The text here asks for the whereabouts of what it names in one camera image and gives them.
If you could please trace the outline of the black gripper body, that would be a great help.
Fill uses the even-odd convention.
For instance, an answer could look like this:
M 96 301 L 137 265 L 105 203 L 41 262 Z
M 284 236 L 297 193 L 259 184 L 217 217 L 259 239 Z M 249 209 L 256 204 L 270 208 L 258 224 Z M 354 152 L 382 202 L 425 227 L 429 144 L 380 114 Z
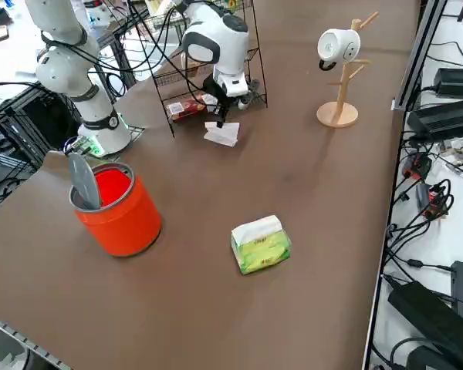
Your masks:
M 232 98 L 228 97 L 226 92 L 216 83 L 213 75 L 208 75 L 202 85 L 202 90 L 209 95 L 212 95 L 218 100 L 221 108 L 228 109 L 232 104 Z

